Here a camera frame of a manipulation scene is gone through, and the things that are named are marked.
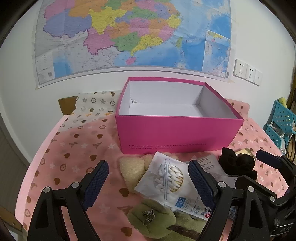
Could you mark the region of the black scrunchie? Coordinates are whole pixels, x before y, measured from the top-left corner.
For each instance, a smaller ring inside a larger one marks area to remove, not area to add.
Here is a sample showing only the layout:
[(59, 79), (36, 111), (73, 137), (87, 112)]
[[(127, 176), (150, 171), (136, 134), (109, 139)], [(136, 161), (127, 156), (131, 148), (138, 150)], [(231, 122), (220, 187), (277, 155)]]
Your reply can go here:
[(257, 180), (257, 172), (254, 170), (255, 159), (251, 155), (237, 156), (232, 149), (223, 147), (218, 162), (227, 175), (246, 175), (254, 181)]

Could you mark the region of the cotton swab packet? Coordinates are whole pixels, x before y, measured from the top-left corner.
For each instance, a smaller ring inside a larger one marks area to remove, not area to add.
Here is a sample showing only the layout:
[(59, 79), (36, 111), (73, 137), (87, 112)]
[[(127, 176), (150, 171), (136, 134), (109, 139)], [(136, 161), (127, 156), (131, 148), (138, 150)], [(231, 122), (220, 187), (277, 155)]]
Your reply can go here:
[(148, 170), (134, 188), (144, 197), (172, 209), (208, 220), (210, 208), (199, 196), (188, 173), (189, 161), (182, 162), (157, 152)]

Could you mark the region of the green plush dinosaur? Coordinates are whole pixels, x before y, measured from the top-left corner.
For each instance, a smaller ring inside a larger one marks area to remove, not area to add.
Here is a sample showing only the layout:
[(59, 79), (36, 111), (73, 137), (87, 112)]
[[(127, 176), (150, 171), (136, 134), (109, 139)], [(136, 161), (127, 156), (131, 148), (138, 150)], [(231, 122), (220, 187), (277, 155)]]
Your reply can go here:
[(197, 240), (206, 225), (203, 219), (173, 212), (151, 199), (143, 199), (129, 211), (127, 218), (143, 236), (153, 240)]

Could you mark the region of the beige plush bear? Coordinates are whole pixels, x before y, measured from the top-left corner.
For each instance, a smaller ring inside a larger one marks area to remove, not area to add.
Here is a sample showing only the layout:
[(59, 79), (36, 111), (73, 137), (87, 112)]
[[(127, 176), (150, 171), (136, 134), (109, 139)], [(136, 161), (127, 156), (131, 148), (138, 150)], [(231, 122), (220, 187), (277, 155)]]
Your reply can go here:
[(153, 155), (147, 154), (141, 157), (121, 157), (119, 169), (129, 192), (135, 193), (135, 187), (148, 170)]

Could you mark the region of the yellow tissue pack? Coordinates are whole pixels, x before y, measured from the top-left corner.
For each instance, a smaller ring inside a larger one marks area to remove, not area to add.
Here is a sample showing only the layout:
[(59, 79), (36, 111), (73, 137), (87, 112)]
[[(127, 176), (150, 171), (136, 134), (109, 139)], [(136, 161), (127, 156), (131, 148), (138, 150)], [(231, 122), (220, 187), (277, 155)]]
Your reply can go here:
[(250, 155), (252, 156), (254, 159), (256, 159), (256, 157), (254, 156), (254, 154), (252, 154), (252, 151), (248, 148), (245, 149), (241, 149), (235, 152), (236, 156), (241, 156), (241, 155)]

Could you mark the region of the blue plastic basket shelf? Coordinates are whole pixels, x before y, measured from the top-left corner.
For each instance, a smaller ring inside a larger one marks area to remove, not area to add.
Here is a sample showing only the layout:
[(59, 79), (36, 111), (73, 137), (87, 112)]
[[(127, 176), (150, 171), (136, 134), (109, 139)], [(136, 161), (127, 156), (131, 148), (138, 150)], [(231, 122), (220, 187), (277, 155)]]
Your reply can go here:
[(283, 151), (295, 135), (295, 114), (275, 100), (267, 124), (263, 130), (273, 143)]

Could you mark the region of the pink patterned bed sheet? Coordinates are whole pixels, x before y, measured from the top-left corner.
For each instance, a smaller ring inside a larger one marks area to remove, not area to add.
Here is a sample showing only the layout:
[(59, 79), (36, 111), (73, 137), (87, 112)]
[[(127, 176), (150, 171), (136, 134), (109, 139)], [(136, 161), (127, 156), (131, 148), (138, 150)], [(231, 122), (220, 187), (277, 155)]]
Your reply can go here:
[[(47, 186), (55, 189), (67, 188), (90, 173), (100, 160), (109, 164), (109, 176), (87, 215), (101, 240), (149, 240), (135, 230), (127, 219), (127, 213), (142, 197), (127, 189), (119, 170), (118, 160), (124, 155), (119, 146), (115, 121), (115, 106), (86, 104), (83, 99), (118, 100), (120, 91), (78, 94), (76, 110), (53, 128), (31, 162), (18, 195), (15, 216), (23, 221), (29, 231), (37, 200)], [(265, 150), (281, 155), (280, 150), (265, 131), (250, 117), (249, 104), (233, 99), (227, 101), (244, 118), (244, 123), (229, 148), (245, 148), (255, 154)], [(281, 197), (288, 185), (278, 170), (256, 161), (257, 181)]]

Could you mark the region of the pink cardboard box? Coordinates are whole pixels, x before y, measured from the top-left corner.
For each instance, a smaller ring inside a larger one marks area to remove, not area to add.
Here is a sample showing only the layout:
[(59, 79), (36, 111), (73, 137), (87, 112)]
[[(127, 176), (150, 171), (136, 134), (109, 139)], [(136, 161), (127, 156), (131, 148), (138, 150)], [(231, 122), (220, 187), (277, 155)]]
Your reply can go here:
[(205, 82), (128, 78), (115, 114), (124, 154), (191, 153), (229, 146), (244, 119)]

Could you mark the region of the brown wooden headboard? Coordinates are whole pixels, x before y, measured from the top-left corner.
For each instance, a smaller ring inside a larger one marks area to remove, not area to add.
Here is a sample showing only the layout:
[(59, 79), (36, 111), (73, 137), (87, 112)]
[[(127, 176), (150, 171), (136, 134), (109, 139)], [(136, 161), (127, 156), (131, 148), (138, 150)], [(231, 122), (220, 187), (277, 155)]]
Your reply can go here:
[(73, 113), (73, 111), (76, 109), (77, 98), (78, 96), (71, 96), (58, 99), (58, 104), (63, 115), (69, 115)]

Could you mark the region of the white wall sockets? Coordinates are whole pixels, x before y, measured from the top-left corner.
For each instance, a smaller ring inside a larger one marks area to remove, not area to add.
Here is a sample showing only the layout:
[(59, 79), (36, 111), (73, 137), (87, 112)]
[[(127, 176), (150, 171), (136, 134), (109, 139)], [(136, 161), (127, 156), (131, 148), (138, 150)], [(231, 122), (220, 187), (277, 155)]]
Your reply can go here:
[(235, 59), (233, 76), (246, 80), (260, 86), (262, 82), (262, 72), (242, 60)]

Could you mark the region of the colourful wall map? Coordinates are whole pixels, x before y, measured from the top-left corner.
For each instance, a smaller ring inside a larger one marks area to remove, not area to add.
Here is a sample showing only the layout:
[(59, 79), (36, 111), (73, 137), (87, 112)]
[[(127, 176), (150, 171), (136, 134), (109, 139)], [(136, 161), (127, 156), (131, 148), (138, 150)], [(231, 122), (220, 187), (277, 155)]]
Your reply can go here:
[(224, 79), (231, 32), (230, 1), (42, 1), (37, 85), (146, 67)]

